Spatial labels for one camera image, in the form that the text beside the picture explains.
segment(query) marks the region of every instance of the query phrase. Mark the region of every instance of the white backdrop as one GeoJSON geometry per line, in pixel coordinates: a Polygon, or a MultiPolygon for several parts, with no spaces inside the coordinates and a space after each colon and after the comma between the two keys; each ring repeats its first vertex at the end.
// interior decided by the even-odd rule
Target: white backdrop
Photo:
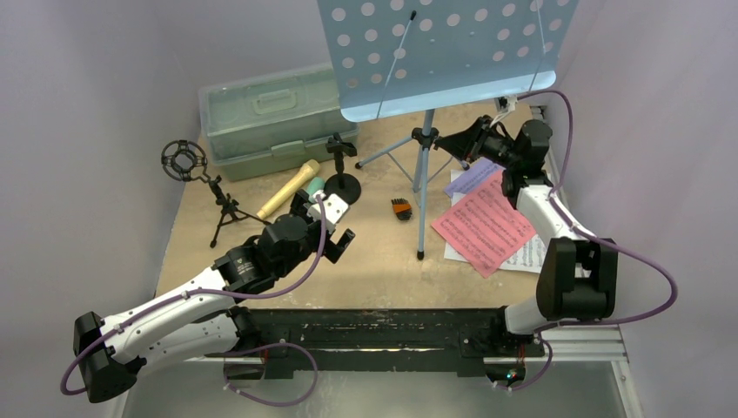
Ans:
{"type": "MultiPolygon", "coordinates": [[[[317,0],[153,1],[167,40],[198,88],[330,60],[317,0]]],[[[560,74],[566,73],[605,2],[580,1],[561,49],[560,74]]],[[[412,3],[419,0],[406,0],[412,3]]],[[[506,2],[489,3],[501,8],[506,2]]]]}
{"type": "MultiPolygon", "coordinates": [[[[738,410],[738,3],[607,2],[561,88],[574,104],[566,182],[575,215],[676,277],[670,311],[623,327],[648,417],[738,410]]],[[[549,111],[561,162],[566,116],[549,111]]],[[[655,271],[621,258],[615,314],[668,296],[655,271]]]]}
{"type": "Polygon", "coordinates": [[[153,295],[197,126],[149,0],[0,0],[0,416],[102,415],[58,390],[73,321],[153,295]]]}

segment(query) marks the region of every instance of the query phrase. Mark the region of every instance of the music stand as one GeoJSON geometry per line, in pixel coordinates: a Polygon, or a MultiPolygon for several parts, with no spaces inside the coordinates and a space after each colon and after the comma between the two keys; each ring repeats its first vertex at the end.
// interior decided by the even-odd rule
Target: music stand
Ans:
{"type": "Polygon", "coordinates": [[[360,168],[386,154],[411,180],[413,192],[420,190],[419,260],[428,154],[439,136],[434,109],[550,87],[577,3],[318,0],[344,117],[361,122],[426,112],[413,135],[357,163],[360,168]],[[419,151],[410,177],[391,151],[414,138],[419,151]]]}

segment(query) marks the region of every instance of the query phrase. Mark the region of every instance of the table surface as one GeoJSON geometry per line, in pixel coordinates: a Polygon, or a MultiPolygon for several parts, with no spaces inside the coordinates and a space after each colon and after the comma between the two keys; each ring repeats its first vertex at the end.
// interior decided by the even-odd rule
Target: table surface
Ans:
{"type": "MultiPolygon", "coordinates": [[[[494,114],[491,103],[463,104],[439,109],[433,126],[441,135],[463,131],[483,114],[494,114]]],[[[530,110],[523,104],[506,119],[505,125],[513,136],[526,120],[530,110]]],[[[423,112],[393,118],[364,122],[357,141],[358,158],[405,138],[413,127],[422,126],[423,112]]],[[[418,154],[418,144],[411,142],[392,152],[412,173],[418,154]]],[[[438,150],[430,153],[429,175],[448,160],[448,154],[438,150]]],[[[249,307],[283,308],[443,308],[443,307],[498,307],[527,299],[534,293],[537,274],[498,270],[484,278],[471,265],[444,260],[445,241],[431,228],[431,222],[451,206],[443,192],[449,182],[450,170],[459,169],[452,162],[429,184],[426,213],[426,257],[416,258],[418,249],[419,208],[415,204],[410,182],[387,157],[381,157],[356,170],[358,159],[346,160],[346,172],[359,179],[362,195],[343,218],[334,239],[346,228],[356,238],[338,264],[326,259],[300,288],[270,300],[248,300],[249,307]],[[398,221],[391,199],[405,198],[413,205],[413,218],[398,221]]],[[[335,173],[332,160],[320,165],[319,176],[327,179],[335,173]]],[[[298,169],[276,172],[255,179],[221,183],[224,192],[240,203],[240,209],[256,213],[298,169]]],[[[217,167],[209,174],[219,174],[217,167]]],[[[277,210],[269,220],[288,211],[289,202],[277,210]]],[[[221,229],[218,245],[209,243],[220,218],[207,185],[189,183],[184,188],[171,239],[164,257],[157,295],[185,283],[210,266],[234,246],[244,243],[252,235],[261,233],[263,226],[254,220],[245,220],[221,229]]],[[[289,286],[311,264],[312,257],[298,266],[272,290],[289,286]]]]}

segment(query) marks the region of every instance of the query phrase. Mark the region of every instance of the small orange object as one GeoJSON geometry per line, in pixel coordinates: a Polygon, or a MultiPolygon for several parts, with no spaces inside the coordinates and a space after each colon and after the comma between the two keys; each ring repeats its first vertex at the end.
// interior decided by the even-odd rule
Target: small orange object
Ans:
{"type": "Polygon", "coordinates": [[[409,220],[413,215],[413,209],[405,199],[392,199],[392,209],[399,220],[409,220]]]}

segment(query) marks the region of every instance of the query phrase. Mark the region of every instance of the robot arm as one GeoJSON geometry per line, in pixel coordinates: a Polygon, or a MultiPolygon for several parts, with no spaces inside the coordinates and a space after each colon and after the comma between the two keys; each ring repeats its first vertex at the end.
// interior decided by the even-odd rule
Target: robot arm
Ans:
{"type": "Polygon", "coordinates": [[[507,331],[532,334],[563,319],[609,317],[614,310],[617,252],[591,242],[569,226],[573,223],[578,230],[590,233],[552,193],[543,171],[551,128],[539,120],[528,120],[513,139],[501,120],[482,116],[469,129],[438,139],[434,146],[467,162],[487,158],[504,167],[503,194],[547,243],[536,294],[506,308],[507,331]]]}
{"type": "MultiPolygon", "coordinates": [[[[122,313],[101,318],[89,312],[77,318],[76,355],[101,335],[111,334],[79,362],[90,402],[118,396],[140,375],[165,365],[253,344],[243,341],[250,337],[241,332],[250,329],[245,323],[248,315],[233,307],[238,300],[232,294],[257,295],[271,289],[278,279],[318,251],[321,211],[318,204],[310,206],[307,202],[307,194],[298,192],[289,214],[265,227],[260,236],[232,248],[182,286],[122,313]],[[174,301],[160,306],[170,299],[174,301]],[[121,324],[141,314],[122,328],[121,324]]],[[[338,244],[330,241],[349,206],[337,195],[331,195],[324,205],[331,211],[325,214],[325,244],[319,255],[335,263],[354,238],[353,232],[346,230],[338,244]]]]}

